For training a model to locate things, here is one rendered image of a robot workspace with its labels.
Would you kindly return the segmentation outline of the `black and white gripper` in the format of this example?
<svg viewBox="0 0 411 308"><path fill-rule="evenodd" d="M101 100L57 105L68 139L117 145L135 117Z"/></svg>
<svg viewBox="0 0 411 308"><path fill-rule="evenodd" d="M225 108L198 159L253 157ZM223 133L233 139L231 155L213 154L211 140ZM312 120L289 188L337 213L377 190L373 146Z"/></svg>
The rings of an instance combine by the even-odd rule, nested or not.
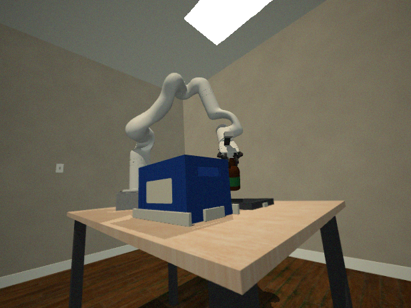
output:
<svg viewBox="0 0 411 308"><path fill-rule="evenodd" d="M243 153L240 152L238 146L234 141L230 139L230 145L224 145L224 139L219 144L219 153L217 157L220 159L228 160L228 167L230 166L229 158L234 158L236 160L236 166L238 166L239 158L243 156Z"/></svg>

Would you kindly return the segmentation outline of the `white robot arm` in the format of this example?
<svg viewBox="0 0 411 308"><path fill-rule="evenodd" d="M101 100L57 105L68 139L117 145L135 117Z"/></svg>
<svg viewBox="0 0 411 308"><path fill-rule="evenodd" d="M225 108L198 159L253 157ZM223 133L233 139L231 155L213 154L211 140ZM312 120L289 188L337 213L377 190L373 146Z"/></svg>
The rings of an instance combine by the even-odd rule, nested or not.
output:
<svg viewBox="0 0 411 308"><path fill-rule="evenodd" d="M224 145L230 145L230 139L234 141L234 137L243 133L238 118L233 113L220 109L208 80L197 77L185 85L180 74L171 73L166 77L157 101L146 112L133 118L125 127L127 136L137 141L137 145L130 153L129 189L123 191L138 191L139 168L150 165L150 153L155 142L155 135L149 127L167 114L174 97L186 100L197 93L211 120L229 119L232 122L230 126L225 124L217 126L216 134L219 144L224 139Z"/></svg>

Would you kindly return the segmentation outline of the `brown glass bottle with green label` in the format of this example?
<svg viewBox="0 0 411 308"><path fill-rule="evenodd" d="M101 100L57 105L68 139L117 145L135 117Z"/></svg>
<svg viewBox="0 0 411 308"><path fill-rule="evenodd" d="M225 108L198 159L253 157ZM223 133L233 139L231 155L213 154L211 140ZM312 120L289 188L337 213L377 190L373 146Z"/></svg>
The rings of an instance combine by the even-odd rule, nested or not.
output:
<svg viewBox="0 0 411 308"><path fill-rule="evenodd" d="M236 166L236 160L234 160L234 158L229 158L229 160L230 191L237 191L240 189L240 170Z"/></svg>

